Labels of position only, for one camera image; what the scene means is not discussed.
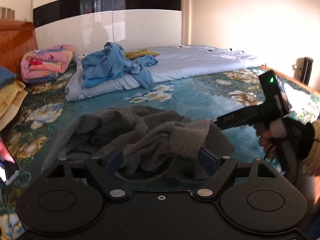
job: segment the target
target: circular pad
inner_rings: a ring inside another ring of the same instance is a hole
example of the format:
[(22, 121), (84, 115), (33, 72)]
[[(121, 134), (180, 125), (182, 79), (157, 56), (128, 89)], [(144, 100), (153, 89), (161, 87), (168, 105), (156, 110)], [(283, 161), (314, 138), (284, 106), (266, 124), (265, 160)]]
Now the circular pad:
[(26, 229), (63, 235), (90, 224), (102, 207), (103, 199), (94, 188), (74, 180), (52, 178), (31, 185), (18, 199), (16, 212)]
[(44, 193), (39, 198), (39, 205), (44, 210), (58, 212), (66, 210), (74, 205), (76, 196), (64, 190)]
[(284, 198), (273, 191), (259, 190), (248, 196), (250, 206), (260, 211), (275, 211), (284, 205)]
[(227, 189), (220, 206), (241, 228), (267, 234), (295, 228), (307, 211), (303, 195), (285, 178), (249, 178)]

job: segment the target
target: floral bedsheet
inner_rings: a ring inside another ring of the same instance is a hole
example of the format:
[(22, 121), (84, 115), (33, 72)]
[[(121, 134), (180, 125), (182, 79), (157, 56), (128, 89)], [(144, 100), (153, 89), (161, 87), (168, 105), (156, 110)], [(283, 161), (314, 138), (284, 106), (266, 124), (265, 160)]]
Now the floral bedsheet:
[[(0, 240), (15, 239), (23, 233), (15, 214), (16, 200), (39, 177), (41, 164), (55, 143), (57, 134), (80, 115), (110, 107), (142, 104), (164, 110), (173, 109), (192, 120), (208, 117), (215, 120), (220, 115), (244, 106), (257, 105), (264, 100), (258, 79), (264, 70), (257, 67), (164, 82), (149, 90), (122, 90), (68, 102), (64, 88), (75, 71), (75, 66), (69, 67), (57, 81), (27, 88), (29, 94), (19, 116), (5, 135), (4, 141), (21, 172), (11, 185), (0, 185)], [(309, 107), (292, 112), (290, 116), (304, 123), (316, 119), (315, 110), (320, 99), (286, 79), (283, 82), (304, 91), (313, 101)], [(263, 156), (252, 127), (231, 128), (224, 133), (236, 146), (233, 157), (238, 160), (251, 162), (253, 158)]]

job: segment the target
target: blue blanket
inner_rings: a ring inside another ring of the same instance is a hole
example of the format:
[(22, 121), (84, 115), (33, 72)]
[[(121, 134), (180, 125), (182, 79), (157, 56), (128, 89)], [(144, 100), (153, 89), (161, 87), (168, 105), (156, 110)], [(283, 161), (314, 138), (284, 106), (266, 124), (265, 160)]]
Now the blue blanket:
[(128, 73), (147, 89), (153, 84), (153, 78), (146, 68), (158, 64), (152, 55), (135, 60), (126, 59), (123, 48), (113, 42), (107, 42), (103, 50), (87, 55), (81, 62), (84, 80), (82, 88), (93, 87), (105, 80), (115, 79)]

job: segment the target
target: folded pink blanket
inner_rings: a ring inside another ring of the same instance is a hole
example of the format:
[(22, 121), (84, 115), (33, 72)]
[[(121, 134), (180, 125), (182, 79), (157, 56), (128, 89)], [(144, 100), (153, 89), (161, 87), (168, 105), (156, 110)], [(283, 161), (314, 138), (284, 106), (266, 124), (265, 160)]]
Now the folded pink blanket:
[(58, 73), (67, 70), (75, 51), (76, 47), (73, 45), (29, 51), (21, 60), (22, 80), (28, 83), (34, 79), (57, 77)]

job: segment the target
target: metal rivet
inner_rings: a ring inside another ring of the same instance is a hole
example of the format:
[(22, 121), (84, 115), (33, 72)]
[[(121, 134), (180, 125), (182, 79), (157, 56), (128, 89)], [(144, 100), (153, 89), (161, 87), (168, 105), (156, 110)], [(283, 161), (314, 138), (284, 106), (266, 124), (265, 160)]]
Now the metal rivet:
[(112, 197), (123, 197), (125, 195), (125, 191), (122, 189), (113, 189), (110, 191), (110, 196)]
[(201, 197), (209, 197), (213, 194), (212, 190), (207, 189), (207, 188), (202, 188), (197, 191), (197, 194)]
[(164, 196), (164, 195), (160, 195), (160, 196), (158, 196), (158, 199), (159, 200), (165, 200), (167, 197), (166, 196)]

